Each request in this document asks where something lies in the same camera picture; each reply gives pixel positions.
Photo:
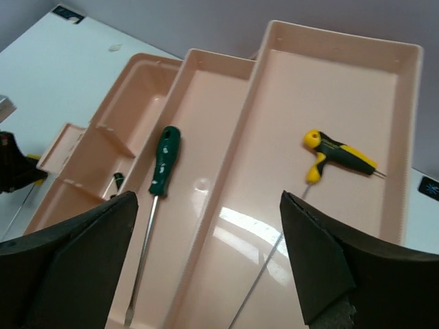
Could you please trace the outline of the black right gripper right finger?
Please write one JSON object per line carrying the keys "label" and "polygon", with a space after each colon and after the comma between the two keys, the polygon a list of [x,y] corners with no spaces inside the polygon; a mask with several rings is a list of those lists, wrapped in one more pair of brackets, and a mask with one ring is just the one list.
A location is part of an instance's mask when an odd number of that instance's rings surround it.
{"label": "black right gripper right finger", "polygon": [[292,193],[280,202],[310,328],[437,328],[438,256],[370,236]]}

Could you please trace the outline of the yellow black hex key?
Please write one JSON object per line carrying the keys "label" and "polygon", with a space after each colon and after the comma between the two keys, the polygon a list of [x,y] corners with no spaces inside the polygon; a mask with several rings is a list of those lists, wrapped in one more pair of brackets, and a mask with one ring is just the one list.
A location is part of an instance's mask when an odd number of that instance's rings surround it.
{"label": "yellow black hex key", "polygon": [[[33,154],[28,154],[26,156],[26,158],[32,162],[34,165],[38,164],[38,161],[40,160],[40,156],[35,156]],[[32,194],[33,190],[35,189],[36,186],[40,186],[44,183],[45,179],[47,178],[47,176],[45,176],[45,178],[40,179],[35,181],[32,184],[32,187],[28,190],[27,195],[25,196],[23,202],[21,203],[21,205],[18,207],[16,213],[14,214],[13,218],[11,219],[10,223],[8,224],[5,232],[1,235],[1,242],[5,241],[6,237],[9,235],[10,230],[12,229],[12,227],[14,226],[16,219],[19,217],[20,212],[22,211],[24,205],[26,204],[27,200],[29,199],[30,195]]]}
{"label": "yellow black hex key", "polygon": [[302,193],[302,199],[306,199],[309,189],[321,180],[324,166],[328,162],[334,162],[348,170],[367,176],[376,175],[382,179],[386,178],[386,174],[377,169],[378,164],[375,161],[369,159],[354,147],[333,140],[319,130],[308,131],[304,135],[302,143],[306,148],[316,153],[316,161],[306,175],[307,187]]}

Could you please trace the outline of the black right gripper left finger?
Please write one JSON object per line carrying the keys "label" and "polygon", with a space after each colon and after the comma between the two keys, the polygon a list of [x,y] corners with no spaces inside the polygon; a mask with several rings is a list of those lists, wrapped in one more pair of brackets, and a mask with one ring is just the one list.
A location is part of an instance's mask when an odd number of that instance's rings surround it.
{"label": "black right gripper left finger", "polygon": [[1,243],[2,328],[104,328],[138,212],[132,191]]}

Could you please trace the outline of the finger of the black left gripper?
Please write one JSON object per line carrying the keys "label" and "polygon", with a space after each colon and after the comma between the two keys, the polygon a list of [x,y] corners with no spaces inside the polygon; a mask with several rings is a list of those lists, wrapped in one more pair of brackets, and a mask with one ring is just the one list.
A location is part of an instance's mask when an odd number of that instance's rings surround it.
{"label": "finger of the black left gripper", "polygon": [[13,133],[1,131],[1,193],[13,193],[45,176],[22,154]]}

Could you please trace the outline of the green handled screwdriver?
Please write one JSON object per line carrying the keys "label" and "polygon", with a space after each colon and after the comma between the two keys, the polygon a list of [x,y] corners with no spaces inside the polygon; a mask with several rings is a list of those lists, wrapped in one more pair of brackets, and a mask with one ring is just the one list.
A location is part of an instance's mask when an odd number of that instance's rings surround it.
{"label": "green handled screwdriver", "polygon": [[123,323],[124,328],[130,328],[132,320],[134,318],[134,309],[139,296],[139,289],[141,285],[143,271],[145,268],[147,254],[150,247],[150,238],[152,235],[159,200],[160,198],[167,196],[171,173],[180,151],[180,143],[180,130],[172,125],[166,126],[161,133],[156,148],[156,164],[154,168],[154,174],[152,176],[152,181],[148,189],[149,193],[153,196],[152,207],[150,210],[145,237],[143,240],[139,264],[136,271],[136,277],[134,279],[134,286]]}

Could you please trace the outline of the small black green screwdriver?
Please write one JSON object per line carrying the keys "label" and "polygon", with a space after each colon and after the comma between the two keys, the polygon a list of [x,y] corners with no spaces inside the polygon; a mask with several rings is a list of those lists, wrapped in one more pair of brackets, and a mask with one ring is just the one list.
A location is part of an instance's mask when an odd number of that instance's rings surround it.
{"label": "small black green screwdriver", "polygon": [[110,186],[108,187],[108,198],[112,199],[114,198],[119,190],[121,189],[121,186],[124,181],[124,175],[121,172],[116,172],[112,175],[112,180],[110,182]]}

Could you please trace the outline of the pink plastic toolbox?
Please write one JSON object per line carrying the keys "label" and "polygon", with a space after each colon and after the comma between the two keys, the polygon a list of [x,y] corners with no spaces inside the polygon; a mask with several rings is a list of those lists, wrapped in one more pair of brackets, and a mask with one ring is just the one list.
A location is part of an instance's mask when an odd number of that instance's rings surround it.
{"label": "pink plastic toolbox", "polygon": [[282,21],[256,60],[192,49],[183,61],[133,56],[88,127],[66,124],[40,167],[55,175],[27,233],[108,198],[115,172],[137,194],[132,240],[106,325],[121,328],[153,198],[163,128],[182,143],[159,204],[133,328],[303,328],[284,241],[283,191],[302,196],[319,130],[386,174],[334,162],[306,201],[402,243],[423,48]]}

